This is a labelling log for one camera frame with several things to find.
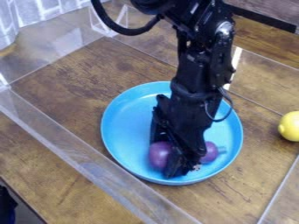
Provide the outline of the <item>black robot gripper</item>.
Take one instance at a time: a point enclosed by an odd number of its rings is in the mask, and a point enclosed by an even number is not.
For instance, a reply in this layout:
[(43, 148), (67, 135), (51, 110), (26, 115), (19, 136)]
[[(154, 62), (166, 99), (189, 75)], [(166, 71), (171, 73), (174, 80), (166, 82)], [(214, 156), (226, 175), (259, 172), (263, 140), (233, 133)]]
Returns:
[(169, 142), (171, 146), (163, 168), (167, 179), (202, 168), (201, 158), (207, 154), (203, 134), (217, 122), (223, 98), (222, 88), (191, 92), (177, 81), (171, 82), (171, 90), (171, 97), (165, 94), (157, 96), (150, 131), (150, 144)]

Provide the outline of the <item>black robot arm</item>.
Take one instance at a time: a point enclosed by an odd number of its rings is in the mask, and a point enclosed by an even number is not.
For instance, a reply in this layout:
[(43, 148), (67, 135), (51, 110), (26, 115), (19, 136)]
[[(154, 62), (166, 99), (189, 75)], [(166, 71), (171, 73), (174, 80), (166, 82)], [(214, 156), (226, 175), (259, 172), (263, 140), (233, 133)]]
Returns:
[(207, 154), (203, 134), (219, 121), (223, 86), (235, 68), (231, 47), (233, 12), (223, 0), (131, 0), (145, 13), (165, 18), (177, 30), (179, 66), (171, 81), (173, 95), (157, 96), (150, 142), (173, 146), (163, 175), (178, 177), (202, 166)]

